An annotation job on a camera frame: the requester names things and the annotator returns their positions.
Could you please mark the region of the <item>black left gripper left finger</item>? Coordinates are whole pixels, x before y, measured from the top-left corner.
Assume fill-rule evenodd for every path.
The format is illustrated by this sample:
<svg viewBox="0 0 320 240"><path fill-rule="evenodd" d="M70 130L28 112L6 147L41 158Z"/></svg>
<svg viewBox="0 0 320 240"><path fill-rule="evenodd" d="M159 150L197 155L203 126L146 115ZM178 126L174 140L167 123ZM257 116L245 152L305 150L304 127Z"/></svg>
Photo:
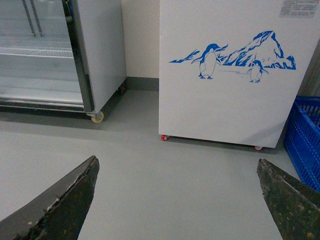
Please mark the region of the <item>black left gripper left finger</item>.
<svg viewBox="0 0 320 240"><path fill-rule="evenodd" d="M2 240L76 240L91 207L100 170L91 156L0 222Z"/></svg>

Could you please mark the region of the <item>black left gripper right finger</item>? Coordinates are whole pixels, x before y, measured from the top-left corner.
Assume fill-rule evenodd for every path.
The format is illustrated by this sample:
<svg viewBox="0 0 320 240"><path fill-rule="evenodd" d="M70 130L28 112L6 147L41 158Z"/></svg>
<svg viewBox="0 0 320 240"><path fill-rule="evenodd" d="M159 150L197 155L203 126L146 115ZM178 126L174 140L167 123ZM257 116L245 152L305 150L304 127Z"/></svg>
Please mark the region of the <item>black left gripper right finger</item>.
<svg viewBox="0 0 320 240"><path fill-rule="evenodd" d="M320 193L267 159L257 175L264 201L284 240L320 238Z"/></svg>

